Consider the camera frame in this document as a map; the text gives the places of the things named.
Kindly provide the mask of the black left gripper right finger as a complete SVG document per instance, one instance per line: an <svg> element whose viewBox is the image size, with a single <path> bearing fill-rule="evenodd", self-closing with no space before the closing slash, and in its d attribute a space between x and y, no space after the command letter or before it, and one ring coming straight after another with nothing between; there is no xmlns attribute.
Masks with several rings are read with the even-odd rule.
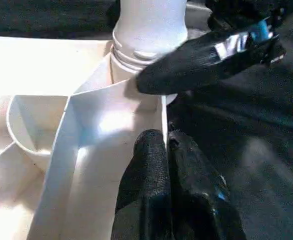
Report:
<svg viewBox="0 0 293 240"><path fill-rule="evenodd" d="M180 130L171 131L168 150L174 238L246 239L224 178L193 138Z"/></svg>

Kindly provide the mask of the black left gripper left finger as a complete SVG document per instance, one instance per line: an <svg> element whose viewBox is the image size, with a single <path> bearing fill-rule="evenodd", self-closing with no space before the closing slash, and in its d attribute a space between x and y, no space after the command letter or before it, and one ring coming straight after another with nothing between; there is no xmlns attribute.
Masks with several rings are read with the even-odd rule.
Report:
<svg viewBox="0 0 293 240"><path fill-rule="evenodd" d="M118 188L111 239L172 239L171 182L160 130L145 130L135 141Z"/></svg>

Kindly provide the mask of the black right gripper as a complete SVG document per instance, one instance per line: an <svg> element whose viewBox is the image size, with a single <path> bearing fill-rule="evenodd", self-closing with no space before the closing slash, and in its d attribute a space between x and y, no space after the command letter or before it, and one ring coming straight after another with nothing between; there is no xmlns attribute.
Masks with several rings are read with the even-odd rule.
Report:
<svg viewBox="0 0 293 240"><path fill-rule="evenodd" d="M212 85L258 64L283 59L286 50L273 31L284 20L287 0L207 0L212 30L186 41L142 70L139 92L172 95Z"/></svg>

